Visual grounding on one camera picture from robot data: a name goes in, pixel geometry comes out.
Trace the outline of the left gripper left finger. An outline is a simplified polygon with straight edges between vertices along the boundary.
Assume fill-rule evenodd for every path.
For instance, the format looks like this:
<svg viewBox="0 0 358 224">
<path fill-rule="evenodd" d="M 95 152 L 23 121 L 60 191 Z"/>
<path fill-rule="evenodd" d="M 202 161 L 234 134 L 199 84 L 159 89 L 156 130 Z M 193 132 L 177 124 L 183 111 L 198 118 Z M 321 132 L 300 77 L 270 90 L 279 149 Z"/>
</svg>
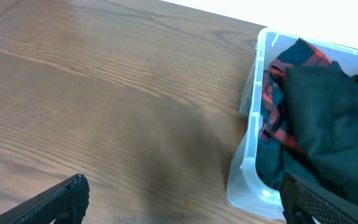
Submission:
<svg viewBox="0 0 358 224">
<path fill-rule="evenodd" d="M 80 224 L 86 215 L 89 199 L 87 178 L 75 174 L 0 214 L 0 224 Z"/>
</svg>

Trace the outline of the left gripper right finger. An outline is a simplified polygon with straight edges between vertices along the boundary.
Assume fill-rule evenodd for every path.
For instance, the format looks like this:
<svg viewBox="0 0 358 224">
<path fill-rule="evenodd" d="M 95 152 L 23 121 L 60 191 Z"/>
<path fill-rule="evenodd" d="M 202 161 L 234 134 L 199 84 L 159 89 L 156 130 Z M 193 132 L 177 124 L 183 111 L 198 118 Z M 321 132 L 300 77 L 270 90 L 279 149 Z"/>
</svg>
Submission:
<svg viewBox="0 0 358 224">
<path fill-rule="evenodd" d="M 293 174 L 286 174 L 280 189 L 287 224 L 358 224 L 358 206 Z"/>
</svg>

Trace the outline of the red plaid flannel shirt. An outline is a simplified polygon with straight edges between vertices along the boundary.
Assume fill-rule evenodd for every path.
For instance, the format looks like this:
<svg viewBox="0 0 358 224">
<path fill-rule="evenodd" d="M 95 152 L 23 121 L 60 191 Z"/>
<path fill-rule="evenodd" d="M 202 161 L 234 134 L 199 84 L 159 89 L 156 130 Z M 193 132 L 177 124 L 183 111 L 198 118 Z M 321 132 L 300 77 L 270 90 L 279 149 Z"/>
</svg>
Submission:
<svg viewBox="0 0 358 224">
<path fill-rule="evenodd" d="M 259 138 L 270 145 L 285 146 L 300 150 L 291 130 L 282 84 L 287 79 L 287 69 L 291 67 L 334 67 L 342 70 L 338 62 L 332 61 L 322 51 L 309 42 L 298 39 L 291 47 L 274 59 L 263 74 L 261 115 L 263 124 Z"/>
</svg>

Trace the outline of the black hoodie garment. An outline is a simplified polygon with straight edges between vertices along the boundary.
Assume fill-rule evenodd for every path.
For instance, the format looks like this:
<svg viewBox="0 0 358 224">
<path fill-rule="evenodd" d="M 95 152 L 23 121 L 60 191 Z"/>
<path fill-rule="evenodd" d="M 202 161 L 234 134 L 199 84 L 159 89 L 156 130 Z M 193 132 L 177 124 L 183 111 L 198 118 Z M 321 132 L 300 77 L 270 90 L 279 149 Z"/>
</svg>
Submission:
<svg viewBox="0 0 358 224">
<path fill-rule="evenodd" d="M 279 114 L 259 137 L 262 182 L 277 190 L 293 173 L 358 205 L 358 75 L 290 67 L 280 90 Z"/>
</svg>

